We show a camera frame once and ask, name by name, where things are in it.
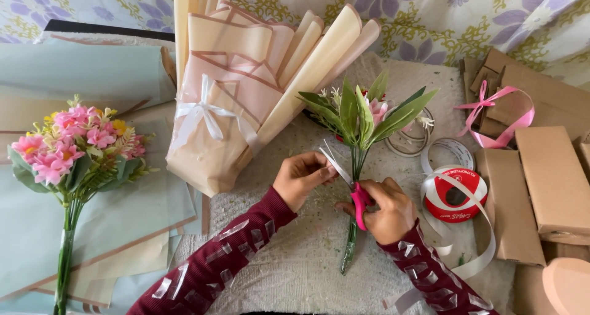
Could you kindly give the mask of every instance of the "white ribbon bow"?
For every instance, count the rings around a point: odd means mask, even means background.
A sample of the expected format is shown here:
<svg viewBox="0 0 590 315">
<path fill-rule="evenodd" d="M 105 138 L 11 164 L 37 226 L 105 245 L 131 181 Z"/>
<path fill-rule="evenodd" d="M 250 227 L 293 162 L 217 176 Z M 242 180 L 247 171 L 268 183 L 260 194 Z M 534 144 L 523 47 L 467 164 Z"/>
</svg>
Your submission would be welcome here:
<svg viewBox="0 0 590 315">
<path fill-rule="evenodd" d="M 205 124 L 211 137 L 217 141 L 223 140 L 223 132 L 212 115 L 216 114 L 218 116 L 227 116 L 236 119 L 240 133 L 250 146 L 250 149 L 252 149 L 252 153 L 255 156 L 262 146 L 258 141 L 258 134 L 256 134 L 252 125 L 250 125 L 250 123 L 241 115 L 236 115 L 231 111 L 207 103 L 207 96 L 209 95 L 213 84 L 214 81 L 211 80 L 207 74 L 203 74 L 201 101 L 198 103 L 181 103 L 177 106 L 175 118 L 181 116 L 187 117 L 182 122 L 181 128 L 178 131 L 178 138 L 175 139 L 172 144 L 172 150 L 176 150 L 187 144 L 188 137 L 195 131 L 196 126 L 202 119 L 205 119 Z"/>
</svg>

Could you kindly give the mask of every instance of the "scissor handle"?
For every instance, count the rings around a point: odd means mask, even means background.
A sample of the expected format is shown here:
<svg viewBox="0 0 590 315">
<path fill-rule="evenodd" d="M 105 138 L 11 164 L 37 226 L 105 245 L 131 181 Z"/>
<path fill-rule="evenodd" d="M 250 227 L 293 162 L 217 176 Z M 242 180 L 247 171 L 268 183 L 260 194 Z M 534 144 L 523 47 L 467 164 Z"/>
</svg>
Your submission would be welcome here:
<svg viewBox="0 0 590 315">
<path fill-rule="evenodd" d="M 363 189 L 359 183 L 355 183 L 355 190 L 350 193 L 350 196 L 355 203 L 356 223 L 360 229 L 366 231 L 367 228 L 365 226 L 365 222 L 363 221 L 363 213 L 366 211 L 367 205 L 373 205 L 371 198 L 369 197 L 369 193 L 367 193 L 367 191 L 365 191 L 365 189 Z"/>
</svg>

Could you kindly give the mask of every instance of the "scissor blade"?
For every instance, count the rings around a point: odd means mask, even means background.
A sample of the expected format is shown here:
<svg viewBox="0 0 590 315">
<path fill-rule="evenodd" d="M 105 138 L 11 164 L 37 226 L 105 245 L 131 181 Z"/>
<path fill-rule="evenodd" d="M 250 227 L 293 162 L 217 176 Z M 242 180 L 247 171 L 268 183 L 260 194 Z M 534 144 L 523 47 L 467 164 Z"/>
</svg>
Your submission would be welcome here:
<svg viewBox="0 0 590 315">
<path fill-rule="evenodd" d="M 320 150 L 326 156 L 326 158 L 328 159 L 330 164 L 332 164 L 332 166 L 336 169 L 338 174 L 344 179 L 344 182 L 346 182 L 348 187 L 350 187 L 352 189 L 352 187 L 353 187 L 352 185 L 354 183 L 352 182 L 352 178 L 350 178 L 350 175 L 348 175 L 348 173 L 346 173 L 346 171 L 343 168 L 341 168 L 340 165 L 338 165 L 338 163 L 336 163 L 336 160 L 332 156 L 330 156 L 330 155 L 328 155 L 328 153 L 326 153 L 324 148 L 320 148 Z"/>
</svg>

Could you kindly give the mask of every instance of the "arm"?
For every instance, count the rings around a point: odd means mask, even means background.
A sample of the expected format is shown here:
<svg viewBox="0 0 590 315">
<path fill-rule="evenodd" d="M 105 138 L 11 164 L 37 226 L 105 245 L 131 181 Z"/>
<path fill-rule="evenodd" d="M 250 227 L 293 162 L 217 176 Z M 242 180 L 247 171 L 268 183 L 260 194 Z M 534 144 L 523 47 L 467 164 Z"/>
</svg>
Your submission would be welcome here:
<svg viewBox="0 0 590 315">
<path fill-rule="evenodd" d="M 435 249 L 424 243 L 419 219 L 400 241 L 377 245 L 409 276 L 426 303 L 438 314 L 498 315 L 444 265 Z"/>
<path fill-rule="evenodd" d="M 270 187 L 260 202 L 222 230 L 219 235 L 225 238 L 219 241 L 214 241 L 215 238 L 209 240 L 187 259 L 186 272 L 180 284 L 181 270 L 177 268 L 148 289 L 128 314 L 204 314 L 221 291 L 231 286 L 234 277 L 248 264 L 251 257 L 269 243 L 276 230 L 295 217 L 297 214 Z M 231 232 L 225 233 L 236 226 L 243 228 L 231 235 Z"/>
<path fill-rule="evenodd" d="M 393 179 L 359 183 L 380 207 L 363 214 L 367 229 L 396 266 L 408 274 L 432 310 L 440 315 L 498 315 L 424 243 L 416 207 Z M 336 207 L 354 217 L 351 203 L 339 202 Z"/>
<path fill-rule="evenodd" d="M 276 231 L 297 217 L 309 192 L 335 181 L 326 157 L 308 152 L 285 159 L 262 200 L 235 218 L 183 264 L 162 277 L 128 315 L 202 315 Z"/>
</svg>

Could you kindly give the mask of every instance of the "scissors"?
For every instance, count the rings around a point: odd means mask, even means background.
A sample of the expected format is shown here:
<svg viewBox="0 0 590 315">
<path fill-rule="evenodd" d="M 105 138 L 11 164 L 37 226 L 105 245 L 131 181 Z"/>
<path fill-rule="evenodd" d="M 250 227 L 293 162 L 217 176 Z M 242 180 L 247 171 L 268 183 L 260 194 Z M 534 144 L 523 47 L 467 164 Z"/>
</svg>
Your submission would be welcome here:
<svg viewBox="0 0 590 315">
<path fill-rule="evenodd" d="M 365 222 L 363 222 L 363 213 L 366 211 L 367 206 L 374 205 L 373 202 L 371 202 L 369 193 L 367 193 L 367 191 L 365 191 L 365 189 L 361 187 L 358 182 L 354 182 L 350 175 L 346 173 L 346 171 L 343 168 L 341 168 L 338 165 L 338 163 L 336 163 L 336 160 L 334 159 L 334 156 L 332 154 L 332 150 L 330 149 L 330 146 L 327 142 L 326 146 L 328 148 L 328 151 L 330 152 L 330 155 L 328 155 L 328 153 L 326 153 L 323 148 L 320 148 L 320 150 L 326 156 L 330 164 L 332 164 L 332 166 L 336 169 L 338 174 L 340 174 L 340 176 L 344 179 L 348 187 L 350 187 L 350 196 L 352 197 L 352 200 L 355 203 L 356 223 L 360 229 L 366 231 L 367 228 L 365 226 Z"/>
</svg>

